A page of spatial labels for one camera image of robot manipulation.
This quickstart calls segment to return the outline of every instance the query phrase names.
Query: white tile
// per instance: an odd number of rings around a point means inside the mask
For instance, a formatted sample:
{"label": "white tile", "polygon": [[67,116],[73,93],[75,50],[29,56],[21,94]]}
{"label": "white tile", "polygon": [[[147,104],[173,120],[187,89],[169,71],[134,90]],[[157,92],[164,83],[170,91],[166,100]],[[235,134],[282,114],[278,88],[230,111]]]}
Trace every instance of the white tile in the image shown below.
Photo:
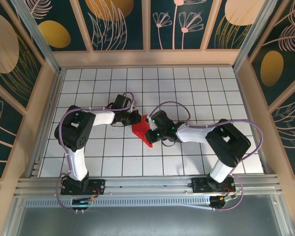
{"label": "white tile", "polygon": [[204,155],[202,156],[202,159],[203,159],[203,165],[205,167],[205,175],[208,175],[210,171],[213,169],[218,158],[216,155]]}
{"label": "white tile", "polygon": [[246,136],[252,136],[252,131],[250,124],[243,123],[243,122],[234,122],[233,125],[243,134]]}
{"label": "white tile", "polygon": [[[160,103],[167,102],[167,101],[174,101],[176,102],[176,94],[175,92],[160,92],[159,93]],[[175,103],[168,103],[166,106],[176,106]]]}
{"label": "white tile", "polygon": [[114,68],[112,72],[112,80],[126,80],[127,68]]}
{"label": "white tile", "polygon": [[83,69],[80,80],[95,80],[96,69]]}
{"label": "white tile", "polygon": [[123,156],[142,156],[142,140],[124,139]]}
{"label": "white tile", "polygon": [[243,105],[230,105],[232,119],[247,119],[245,107]]}
{"label": "white tile", "polygon": [[189,71],[187,67],[174,68],[175,79],[189,79]]}
{"label": "white tile", "polygon": [[259,155],[255,154],[243,161],[246,174],[263,173],[262,164]]}
{"label": "white tile", "polygon": [[206,80],[208,91],[224,91],[221,79]]}
{"label": "white tile", "polygon": [[[142,115],[150,115],[151,112],[154,110],[155,106],[148,106],[148,107],[143,107]],[[155,110],[154,114],[158,112],[160,109],[158,108]]]}
{"label": "white tile", "polygon": [[181,143],[182,155],[201,155],[200,144],[196,142]]}
{"label": "white tile", "polygon": [[157,68],[143,68],[143,79],[144,80],[158,79]]}
{"label": "white tile", "polygon": [[159,91],[160,92],[174,92],[175,84],[174,80],[159,80]]}
{"label": "white tile", "polygon": [[195,105],[210,105],[208,92],[192,92]]}
{"label": "white tile", "polygon": [[75,105],[78,107],[90,107],[92,104],[93,93],[78,93]]}
{"label": "white tile", "polygon": [[103,156],[104,139],[89,139],[85,147],[85,156]]}
{"label": "white tile", "polygon": [[141,92],[134,92],[133,96],[134,96],[134,105],[136,107],[141,107],[142,106],[142,93]]}
{"label": "white tile", "polygon": [[201,146],[201,153],[202,155],[211,155],[211,154],[215,154],[215,152],[213,151],[213,149],[211,148],[211,146],[209,144],[200,144]]}
{"label": "white tile", "polygon": [[50,136],[49,136],[50,139],[56,139],[55,138],[55,130],[58,125],[59,125],[59,123],[52,123],[52,127],[50,130]]}
{"label": "white tile", "polygon": [[221,78],[230,79],[235,78],[233,68],[231,67],[219,67]]}
{"label": "white tile", "polygon": [[157,105],[159,105],[158,92],[143,93],[143,106],[157,106]]}
{"label": "white tile", "polygon": [[159,79],[173,79],[174,72],[172,68],[158,68]]}
{"label": "white tile", "polygon": [[61,172],[63,158],[44,158],[40,177],[58,177]]}
{"label": "white tile", "polygon": [[191,80],[192,91],[207,91],[207,83],[205,79]]}
{"label": "white tile", "polygon": [[94,93],[92,107],[105,107],[108,105],[109,93]]}
{"label": "white tile", "polygon": [[205,73],[202,67],[189,67],[189,75],[191,79],[204,79]]}
{"label": "white tile", "polygon": [[156,142],[153,147],[149,147],[143,143],[143,156],[161,156],[162,155],[162,143]]}
{"label": "white tile", "polygon": [[54,122],[60,122],[63,115],[66,113],[68,108],[57,108]]}
{"label": "white tile", "polygon": [[220,73],[217,67],[205,67],[205,76],[207,79],[218,79],[220,78]]}
{"label": "white tile", "polygon": [[[194,106],[186,106],[186,108],[188,109],[188,111],[189,111],[189,113],[191,115],[191,119],[190,120],[196,120]],[[187,113],[187,111],[182,106],[178,106],[178,120],[185,121],[187,119],[188,119],[188,113]]]}
{"label": "white tile", "polygon": [[106,139],[104,156],[122,156],[123,139]]}
{"label": "white tile", "polygon": [[185,175],[204,175],[202,156],[183,156]]}
{"label": "white tile", "polygon": [[161,176],[163,175],[163,158],[161,156],[143,157],[143,175]]}
{"label": "white tile", "polygon": [[110,92],[126,92],[126,80],[114,80],[110,85]]}
{"label": "white tile", "polygon": [[78,90],[79,81],[64,81],[61,93],[76,93]]}
{"label": "white tile", "polygon": [[164,156],[164,175],[181,176],[183,175],[182,157],[181,156]]}
{"label": "white tile", "polygon": [[80,80],[81,69],[68,69],[65,73],[64,80],[74,81]]}
{"label": "white tile", "polygon": [[255,143],[254,137],[248,136],[247,139],[249,139],[249,141],[251,143],[251,146],[248,149],[247,153],[252,153],[256,149],[256,143]]}
{"label": "white tile", "polygon": [[211,106],[195,106],[197,120],[213,120]]}
{"label": "white tile", "polygon": [[68,94],[60,94],[58,107],[67,107],[69,108],[71,105],[74,105],[76,94],[68,93]]}
{"label": "white tile", "polygon": [[127,79],[128,80],[141,80],[142,79],[142,68],[128,68]]}
{"label": "white tile", "polygon": [[244,174],[244,173],[245,173],[244,166],[242,162],[240,162],[238,166],[235,168],[235,170],[233,171],[233,174]]}
{"label": "white tile", "polygon": [[175,80],[176,91],[188,92],[191,91],[190,81],[187,80]]}
{"label": "white tile", "polygon": [[127,81],[127,92],[142,92],[142,80]]}
{"label": "white tile", "polygon": [[177,107],[175,107],[175,106],[162,106],[161,110],[166,112],[169,119],[178,120]]}
{"label": "white tile", "polygon": [[110,82],[110,80],[96,80],[94,92],[109,92]]}
{"label": "white tile", "polygon": [[111,69],[97,69],[96,80],[110,80],[112,77]]}
{"label": "white tile", "polygon": [[85,166],[87,167],[90,177],[100,177],[102,172],[102,157],[87,157],[85,158]]}
{"label": "white tile", "polygon": [[222,83],[225,91],[239,91],[236,79],[222,79]]}
{"label": "white tile", "polygon": [[104,139],[106,132],[106,125],[100,124],[92,127],[92,130],[89,134],[89,139]]}
{"label": "white tile", "polygon": [[[173,145],[172,142],[164,141],[165,145],[171,146]],[[181,155],[181,144],[175,143],[171,147],[162,146],[163,149],[163,156],[172,156],[172,155]]]}
{"label": "white tile", "polygon": [[64,149],[57,139],[49,140],[45,157],[64,157]]}
{"label": "white tile", "polygon": [[95,81],[80,81],[78,93],[93,93]]}
{"label": "white tile", "polygon": [[212,105],[227,105],[224,92],[208,92],[210,95],[210,102]]}
{"label": "white tile", "polygon": [[[122,126],[122,123],[114,124],[116,126]],[[123,138],[123,127],[115,127],[111,125],[107,125],[106,127],[106,139],[119,139]]]}
{"label": "white tile", "polygon": [[142,176],[142,157],[124,157],[122,165],[122,176]]}
{"label": "white tile", "polygon": [[143,92],[158,92],[158,80],[143,80]]}
{"label": "white tile", "polygon": [[176,92],[177,102],[182,105],[193,105],[192,93],[190,92]]}
{"label": "white tile", "polygon": [[122,173],[122,157],[104,157],[102,176],[121,176]]}
{"label": "white tile", "polygon": [[220,119],[231,119],[230,111],[228,106],[212,106],[214,119],[219,121]]}
{"label": "white tile", "polygon": [[132,127],[131,125],[126,126],[124,128],[124,137],[125,138],[137,138],[137,136],[132,132]]}
{"label": "white tile", "polygon": [[243,104],[242,98],[239,91],[225,92],[227,103],[229,105]]}

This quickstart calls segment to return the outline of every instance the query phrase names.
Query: white grid mat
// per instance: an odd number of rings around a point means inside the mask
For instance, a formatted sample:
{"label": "white grid mat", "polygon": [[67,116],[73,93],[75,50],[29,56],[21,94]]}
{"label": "white grid mat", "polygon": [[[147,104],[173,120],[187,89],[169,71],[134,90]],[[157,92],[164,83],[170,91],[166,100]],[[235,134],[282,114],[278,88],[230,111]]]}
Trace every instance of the white grid mat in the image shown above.
{"label": "white grid mat", "polygon": [[[247,118],[237,81],[231,67],[114,68],[67,70],[59,97],[39,177],[57,177],[68,171],[64,151],[54,130],[68,107],[103,107],[118,94],[134,93],[141,115],[149,114],[164,101],[177,101],[188,108],[193,124],[211,124],[221,118]],[[162,107],[174,121],[186,120],[182,107]],[[235,123],[248,136],[252,151],[256,145],[248,124]],[[91,177],[175,176],[208,174],[217,157],[208,145],[160,142],[149,148],[128,127],[93,127],[85,149]],[[257,154],[241,163],[234,173],[263,173]]]}

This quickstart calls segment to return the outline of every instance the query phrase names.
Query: dark teal wallpaper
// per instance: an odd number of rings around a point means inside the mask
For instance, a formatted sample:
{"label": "dark teal wallpaper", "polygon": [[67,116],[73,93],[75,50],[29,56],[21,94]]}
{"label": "dark teal wallpaper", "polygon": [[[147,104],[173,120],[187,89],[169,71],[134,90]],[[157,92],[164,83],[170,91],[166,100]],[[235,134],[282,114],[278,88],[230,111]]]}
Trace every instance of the dark teal wallpaper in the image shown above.
{"label": "dark teal wallpaper", "polygon": [[23,116],[0,97],[0,178]]}
{"label": "dark teal wallpaper", "polygon": [[0,85],[27,106],[41,64],[0,4]]}
{"label": "dark teal wallpaper", "polygon": [[272,116],[295,174],[295,92],[272,113]]}
{"label": "dark teal wallpaper", "polygon": [[266,21],[266,24],[265,24],[264,28],[263,28],[262,31],[260,32],[258,38],[256,39],[256,42],[254,43],[254,45],[252,45],[252,47],[251,47],[251,49],[250,49],[250,51],[249,51],[249,53],[248,53],[248,56],[249,56],[249,57],[250,57],[251,54],[254,52],[254,50],[255,50],[257,44],[259,43],[259,39],[261,38],[261,36],[262,36],[262,35],[264,34],[264,32],[266,31],[266,28],[268,27],[268,25],[269,25],[270,22],[272,21],[272,19],[273,19],[275,13],[276,13],[276,11],[277,11],[277,9],[280,7],[280,5],[281,5],[281,3],[282,3],[282,1],[283,1],[283,0],[278,0],[278,1],[276,2],[275,8],[274,8],[274,10],[272,11],[272,14],[269,16],[269,19]]}
{"label": "dark teal wallpaper", "polygon": [[25,3],[52,51],[86,50],[69,0],[25,0]]}
{"label": "dark teal wallpaper", "polygon": [[151,49],[200,49],[212,2],[151,0]]}
{"label": "dark teal wallpaper", "polygon": [[222,0],[208,49],[239,49],[262,7],[262,1]]}
{"label": "dark teal wallpaper", "polygon": [[141,0],[79,0],[93,49],[142,50]]}
{"label": "dark teal wallpaper", "polygon": [[268,105],[295,80],[295,0],[285,8],[252,66]]}

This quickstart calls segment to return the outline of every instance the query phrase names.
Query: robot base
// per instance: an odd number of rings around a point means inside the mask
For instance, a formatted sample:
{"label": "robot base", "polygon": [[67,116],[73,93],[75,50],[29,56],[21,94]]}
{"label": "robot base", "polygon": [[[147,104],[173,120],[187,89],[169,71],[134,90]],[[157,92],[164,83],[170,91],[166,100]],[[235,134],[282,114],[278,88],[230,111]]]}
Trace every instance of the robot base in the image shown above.
{"label": "robot base", "polygon": [[188,187],[192,187],[193,193],[227,193],[228,189],[225,186],[236,192],[232,177],[227,177],[222,183],[217,183],[209,176],[196,177],[192,178],[191,183],[188,184]]}

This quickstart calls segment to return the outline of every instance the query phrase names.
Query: red object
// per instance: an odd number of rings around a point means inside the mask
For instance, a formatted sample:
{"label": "red object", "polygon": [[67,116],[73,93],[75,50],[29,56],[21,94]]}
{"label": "red object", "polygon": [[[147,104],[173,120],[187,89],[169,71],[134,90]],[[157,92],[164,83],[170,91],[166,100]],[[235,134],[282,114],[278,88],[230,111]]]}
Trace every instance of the red object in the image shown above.
{"label": "red object", "polygon": [[149,123],[146,122],[146,118],[147,115],[142,116],[142,121],[140,123],[132,125],[132,133],[134,133],[136,136],[142,139],[143,142],[145,142],[150,148],[152,148],[153,145],[150,144],[144,136],[146,132],[150,129]]}

